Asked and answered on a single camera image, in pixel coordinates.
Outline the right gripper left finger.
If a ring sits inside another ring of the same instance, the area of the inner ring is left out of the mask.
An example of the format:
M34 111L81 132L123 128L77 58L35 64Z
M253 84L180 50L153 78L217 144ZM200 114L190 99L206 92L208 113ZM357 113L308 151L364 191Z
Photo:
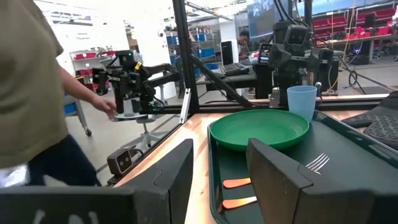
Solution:
M116 224L184 224L193 175L193 140L185 139L122 184L133 189Z

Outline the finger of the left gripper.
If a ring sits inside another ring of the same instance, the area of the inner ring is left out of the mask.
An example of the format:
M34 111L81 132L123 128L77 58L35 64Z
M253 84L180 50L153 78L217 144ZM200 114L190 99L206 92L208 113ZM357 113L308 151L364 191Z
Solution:
M269 66L272 68L280 67L280 58L282 53L277 45L273 45L269 51Z
M321 60L319 65L319 73L325 74L328 72L331 64L333 63L334 51L327 48L322 48L319 51L319 59Z

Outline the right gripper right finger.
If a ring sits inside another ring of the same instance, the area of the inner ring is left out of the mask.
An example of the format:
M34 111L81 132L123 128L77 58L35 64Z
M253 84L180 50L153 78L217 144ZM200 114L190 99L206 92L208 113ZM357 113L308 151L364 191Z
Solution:
M249 177L265 224L293 224L302 188L313 185L301 164L258 139L246 150Z

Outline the spoon with orange handle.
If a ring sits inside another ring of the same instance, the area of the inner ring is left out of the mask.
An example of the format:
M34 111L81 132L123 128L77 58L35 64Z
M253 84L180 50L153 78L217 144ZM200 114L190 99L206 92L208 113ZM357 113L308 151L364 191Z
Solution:
M222 206L225 209L234 209L234 208L243 207L245 205L249 205L249 204L254 203L254 202L257 202L257 197L256 196L224 200L222 202Z

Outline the fork with orange handle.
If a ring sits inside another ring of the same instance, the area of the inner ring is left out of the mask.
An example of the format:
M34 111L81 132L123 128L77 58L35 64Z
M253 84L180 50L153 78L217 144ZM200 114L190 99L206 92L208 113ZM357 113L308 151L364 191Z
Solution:
M326 165L326 163L330 160L330 157L325 153L320 154L316 159L306 165L306 168L314 171L317 174L319 170ZM223 181L223 187L226 189L232 189L236 187L241 187L244 185L248 185L251 183L251 179L243 178L243 179L229 179Z

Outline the green plastic plate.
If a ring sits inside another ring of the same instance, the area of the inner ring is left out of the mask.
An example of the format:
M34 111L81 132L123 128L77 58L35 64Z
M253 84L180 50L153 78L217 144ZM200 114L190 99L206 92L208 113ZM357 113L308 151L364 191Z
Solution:
M301 142L310 129L303 117L283 110L247 110L215 121L210 128L216 142L232 151L245 152L250 139L283 151Z

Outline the blue plastic cup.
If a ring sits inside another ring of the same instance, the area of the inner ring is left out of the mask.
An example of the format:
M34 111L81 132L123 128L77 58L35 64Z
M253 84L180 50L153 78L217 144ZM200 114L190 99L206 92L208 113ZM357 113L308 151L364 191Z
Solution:
M310 85L292 86L287 89L289 111L297 114L309 123L313 119L317 100L317 88Z

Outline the dark green plastic tray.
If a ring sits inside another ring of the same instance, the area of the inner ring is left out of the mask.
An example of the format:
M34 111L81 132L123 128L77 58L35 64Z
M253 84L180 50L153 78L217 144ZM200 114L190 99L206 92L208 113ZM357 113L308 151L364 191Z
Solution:
M208 126L212 215L220 224L265 224L258 202L222 206L256 195L251 183L223 187L224 180L248 178L249 171L246 151L227 149L211 136L214 122ZM313 183L300 191L293 224L398 224L398 151L316 112L304 139L280 152L300 163L299 172ZM322 153L330 160L320 174L306 168Z

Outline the person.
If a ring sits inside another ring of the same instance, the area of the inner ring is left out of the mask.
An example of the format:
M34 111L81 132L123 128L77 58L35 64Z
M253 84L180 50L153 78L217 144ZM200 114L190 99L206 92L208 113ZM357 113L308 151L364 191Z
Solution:
M250 41L249 31L242 30L239 33L239 38L237 39L237 43L240 47L239 57L238 57L239 61L247 60L249 58L250 56L249 41Z
M100 184L63 105L65 93L90 104L98 95L58 63L62 52L34 0L0 0L0 178L23 167L29 185Z

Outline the black office desk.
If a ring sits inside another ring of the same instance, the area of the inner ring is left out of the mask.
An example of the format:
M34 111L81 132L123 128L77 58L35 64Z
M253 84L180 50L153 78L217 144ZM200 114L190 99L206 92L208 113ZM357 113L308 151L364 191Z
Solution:
M249 69L249 73L224 77L226 82L234 90L241 88L254 88L255 99L268 99L273 87L273 68L265 65L255 65Z

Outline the black computer keyboard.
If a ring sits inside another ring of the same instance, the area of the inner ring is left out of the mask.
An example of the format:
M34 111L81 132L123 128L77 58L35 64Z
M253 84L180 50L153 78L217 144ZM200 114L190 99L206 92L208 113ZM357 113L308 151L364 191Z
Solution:
M226 77L235 75L244 75L249 73L249 68L241 63L232 63L229 65L222 65L220 67L222 74Z

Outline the long rack of red bins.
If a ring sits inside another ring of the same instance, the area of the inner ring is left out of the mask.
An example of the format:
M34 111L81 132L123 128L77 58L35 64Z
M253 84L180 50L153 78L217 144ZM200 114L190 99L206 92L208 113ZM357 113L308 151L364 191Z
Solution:
M352 8L313 16L315 35L321 40L353 40L394 33L396 9Z

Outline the black computer tower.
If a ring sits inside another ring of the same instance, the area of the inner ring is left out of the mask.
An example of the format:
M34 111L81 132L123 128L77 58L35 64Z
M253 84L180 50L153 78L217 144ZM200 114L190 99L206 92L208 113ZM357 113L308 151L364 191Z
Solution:
M221 58L223 65L233 64L232 41L221 42Z

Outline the shelf with blue bins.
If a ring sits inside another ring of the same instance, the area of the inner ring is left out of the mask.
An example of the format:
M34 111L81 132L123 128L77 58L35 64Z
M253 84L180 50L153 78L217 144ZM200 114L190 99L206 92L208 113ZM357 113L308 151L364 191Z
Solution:
M192 53L210 70L221 65L221 35L219 30L211 30L210 26L189 28L189 39ZM181 50L177 30L165 32L171 64L182 70Z

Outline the silver aluminium bar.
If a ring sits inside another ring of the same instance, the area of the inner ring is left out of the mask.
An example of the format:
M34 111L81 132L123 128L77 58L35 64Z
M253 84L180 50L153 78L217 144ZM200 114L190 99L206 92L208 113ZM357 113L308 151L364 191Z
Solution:
M183 98L183 103L182 103L182 108L180 111L180 118L179 118L179 123L183 124L187 120L188 112L189 112L189 106L190 106L190 99L191 99L191 89L186 88L185 89L185 94Z

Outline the black oven mitt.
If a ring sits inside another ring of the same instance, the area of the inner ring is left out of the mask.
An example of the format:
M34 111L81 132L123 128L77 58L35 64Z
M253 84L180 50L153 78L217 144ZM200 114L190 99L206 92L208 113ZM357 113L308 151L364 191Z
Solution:
M372 110L342 122L353 128L365 128L364 134L398 151L398 91L391 92Z

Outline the person's hand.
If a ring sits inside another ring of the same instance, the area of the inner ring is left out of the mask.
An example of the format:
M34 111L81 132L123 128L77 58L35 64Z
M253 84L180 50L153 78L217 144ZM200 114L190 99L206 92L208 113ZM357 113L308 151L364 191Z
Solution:
M91 100L91 104L97 109L104 112L109 119L113 119L117 114L117 108L114 102L107 100L101 96L95 96Z

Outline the blue cart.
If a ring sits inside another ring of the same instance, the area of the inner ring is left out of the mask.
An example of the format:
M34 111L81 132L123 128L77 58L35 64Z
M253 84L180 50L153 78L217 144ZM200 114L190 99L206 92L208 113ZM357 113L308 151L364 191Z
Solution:
M64 110L65 110L65 116L77 116L82 125L82 128L85 131L85 134L88 137L92 137L93 133L91 129L88 127L85 114L83 112L83 108L81 107L81 103L77 98L74 98L65 93Z

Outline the shelf with red bins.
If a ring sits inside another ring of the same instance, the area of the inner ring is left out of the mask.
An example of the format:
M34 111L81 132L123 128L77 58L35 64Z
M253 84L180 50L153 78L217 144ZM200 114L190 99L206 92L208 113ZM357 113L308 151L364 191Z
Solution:
M97 84L93 83L93 74L104 70L105 66L113 59L113 49L91 48L77 50L70 53L75 78L91 91L95 91Z

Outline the large wall screen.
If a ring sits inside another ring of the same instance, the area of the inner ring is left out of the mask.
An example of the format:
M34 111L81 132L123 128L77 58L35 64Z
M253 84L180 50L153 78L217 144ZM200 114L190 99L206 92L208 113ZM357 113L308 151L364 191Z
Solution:
M286 16L280 8L292 15L292 0L248 0L248 25L250 39L265 37L273 32L273 25L280 21L280 16Z

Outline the black aluminium table frame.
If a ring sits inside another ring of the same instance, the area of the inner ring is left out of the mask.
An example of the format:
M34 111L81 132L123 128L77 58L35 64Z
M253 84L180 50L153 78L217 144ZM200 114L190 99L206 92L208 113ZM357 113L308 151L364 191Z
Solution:
M194 80L193 59L189 58L190 49L188 47L188 25L183 0L172 0L174 14L177 23L178 37L182 41L182 65L183 71L187 73L185 84L191 88L191 99L187 120L183 124L178 124L165 136L160 138L152 147L150 147L137 161L133 162L133 167L122 177L112 177L108 180L108 187L119 187L122 184L133 179L140 173L155 164L175 146L184 139L193 139L195 143L206 143L206 131L201 130L200 126L205 121L213 122L227 113L242 111L245 109L237 103L228 103L226 101L210 104L199 104L197 86ZM348 95L348 96L326 96L323 99L321 109L327 111L334 118L343 119L351 115L357 115L360 111L374 108L381 100L387 97L386 94L376 95ZM167 106L164 110L167 114L172 114L182 106Z

